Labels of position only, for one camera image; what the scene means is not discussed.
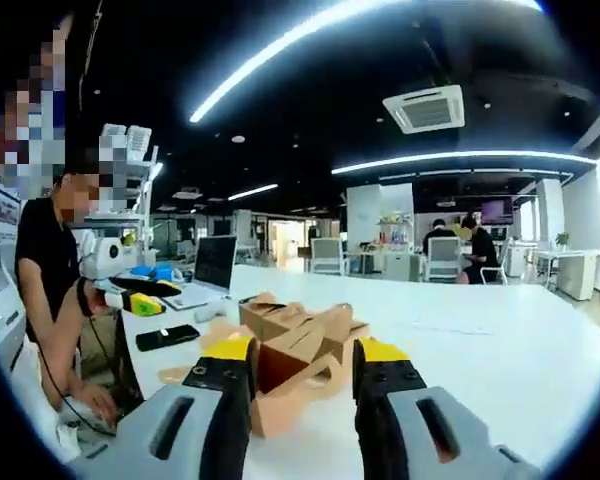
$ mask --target air conditioner vent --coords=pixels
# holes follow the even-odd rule
[[[397,95],[385,98],[382,103],[407,135],[465,125],[459,85]]]

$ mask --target wristband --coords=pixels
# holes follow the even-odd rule
[[[84,284],[87,281],[85,277],[80,277],[78,279],[78,283],[76,285],[76,293],[78,295],[78,305],[80,305],[80,310],[82,314],[87,317],[93,317],[93,312],[89,308],[89,302],[87,301],[87,295],[84,293]]]

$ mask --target white chair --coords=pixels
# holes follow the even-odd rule
[[[344,258],[339,238],[311,239],[311,273],[345,276],[349,273],[349,259]]]
[[[507,280],[507,274],[504,271],[504,266],[507,261],[507,251],[509,250],[509,244],[511,243],[511,237],[507,238],[502,247],[500,248],[500,255],[498,255],[498,264],[499,267],[481,267],[480,268],[480,278],[482,278],[482,283],[487,285],[488,283],[496,283],[496,282],[487,282],[484,278],[484,272],[498,272],[500,273],[500,278],[502,279],[503,285],[509,285],[509,281]]]
[[[455,280],[461,270],[459,237],[431,237],[424,269],[426,282]]]

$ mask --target smartphone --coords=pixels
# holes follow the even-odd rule
[[[136,345],[141,352],[148,352],[162,347],[170,347],[184,342],[190,342],[200,336],[191,325],[163,328],[154,332],[136,335]]]

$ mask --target person sitting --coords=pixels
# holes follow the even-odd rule
[[[433,221],[433,230],[427,233],[424,236],[424,240],[422,241],[422,252],[425,255],[429,254],[429,239],[436,237],[455,237],[456,234],[447,228],[447,224],[444,223],[444,220],[438,218]]]
[[[463,285],[483,283],[480,269],[482,267],[499,266],[493,240],[489,232],[479,226],[478,222],[471,215],[466,216],[462,220],[462,228],[471,230],[471,255],[465,255],[465,258],[471,261],[471,266],[460,272],[456,278],[456,283]],[[483,275],[485,281],[493,282],[496,279],[497,272],[486,271],[483,272]]]

